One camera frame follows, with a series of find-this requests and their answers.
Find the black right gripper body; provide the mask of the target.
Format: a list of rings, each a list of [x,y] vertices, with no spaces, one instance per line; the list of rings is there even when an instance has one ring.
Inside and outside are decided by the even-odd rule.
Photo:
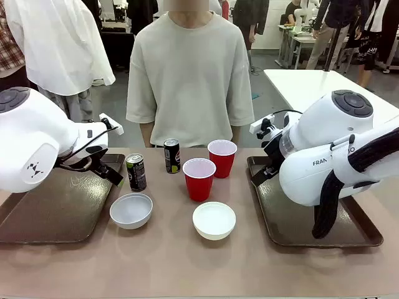
[[[271,167],[274,170],[279,170],[283,163],[283,154],[280,151],[280,139],[280,136],[275,136],[270,141],[262,142],[263,150],[271,160]]]

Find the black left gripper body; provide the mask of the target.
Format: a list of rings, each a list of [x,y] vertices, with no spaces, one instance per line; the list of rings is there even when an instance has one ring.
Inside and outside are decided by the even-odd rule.
[[[74,172],[87,172],[91,171],[95,173],[95,167],[97,165],[107,165],[102,161],[102,157],[105,155],[105,151],[99,151],[97,153],[91,154],[84,159],[80,160],[79,162],[76,162],[75,164],[71,165],[66,165],[64,162],[62,162],[60,159],[57,160],[57,167],[60,169],[68,170],[68,171],[74,171]]]

